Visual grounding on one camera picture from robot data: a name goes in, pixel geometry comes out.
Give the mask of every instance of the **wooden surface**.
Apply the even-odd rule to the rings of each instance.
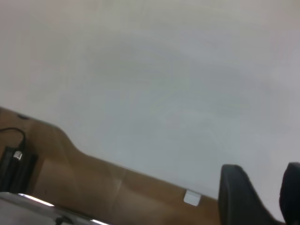
[[[239,164],[278,204],[300,158],[298,0],[1,0],[0,106],[83,153],[217,198]]]
[[[28,147],[40,156],[34,197],[112,225],[219,225],[216,200],[186,204],[184,189],[86,156],[60,129],[1,110],[0,128],[10,126],[25,130]],[[18,133],[1,133],[0,151],[20,140]]]

